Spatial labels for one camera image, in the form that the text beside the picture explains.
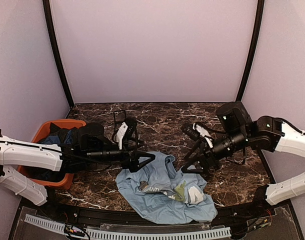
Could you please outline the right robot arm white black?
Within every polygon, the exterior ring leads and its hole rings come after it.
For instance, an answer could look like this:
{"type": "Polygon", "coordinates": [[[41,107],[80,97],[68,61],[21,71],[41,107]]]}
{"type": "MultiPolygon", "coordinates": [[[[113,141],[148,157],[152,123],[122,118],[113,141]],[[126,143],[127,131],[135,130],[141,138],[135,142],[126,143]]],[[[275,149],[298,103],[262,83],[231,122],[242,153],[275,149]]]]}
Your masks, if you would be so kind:
{"type": "Polygon", "coordinates": [[[241,101],[225,103],[216,115],[223,127],[221,138],[212,139],[210,128],[200,122],[182,126],[195,142],[184,157],[183,173],[206,174],[210,168],[218,169],[221,159],[247,147],[305,158],[305,131],[283,118],[264,115],[253,121],[241,101]]]}

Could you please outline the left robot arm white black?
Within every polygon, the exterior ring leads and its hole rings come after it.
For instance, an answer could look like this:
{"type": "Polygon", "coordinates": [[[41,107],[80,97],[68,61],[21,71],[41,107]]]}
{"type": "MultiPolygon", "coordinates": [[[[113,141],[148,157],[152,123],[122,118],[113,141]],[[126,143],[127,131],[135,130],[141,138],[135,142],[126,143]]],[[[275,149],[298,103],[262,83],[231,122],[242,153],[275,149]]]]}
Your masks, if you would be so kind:
{"type": "Polygon", "coordinates": [[[123,122],[116,139],[105,137],[104,127],[89,123],[73,129],[59,129],[58,135],[46,137],[46,144],[16,140],[2,134],[0,129],[0,185],[37,206],[42,206],[52,218],[63,214],[63,206],[49,198],[46,186],[14,169],[15,165],[37,167],[53,172],[74,174],[90,163],[121,165],[135,173],[155,160],[155,155],[140,151],[136,124],[123,122]]]}

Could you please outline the light blue printed t-shirt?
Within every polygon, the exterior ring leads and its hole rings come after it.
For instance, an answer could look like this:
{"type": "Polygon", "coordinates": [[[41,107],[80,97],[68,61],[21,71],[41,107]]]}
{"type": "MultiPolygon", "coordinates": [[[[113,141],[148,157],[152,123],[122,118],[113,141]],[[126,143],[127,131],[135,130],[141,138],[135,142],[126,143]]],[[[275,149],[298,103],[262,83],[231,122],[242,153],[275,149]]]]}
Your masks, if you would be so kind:
{"type": "Polygon", "coordinates": [[[211,222],[218,214],[206,180],[176,170],[173,155],[153,151],[155,160],[137,172],[123,169],[115,182],[119,193],[144,219],[155,224],[211,222]]]}

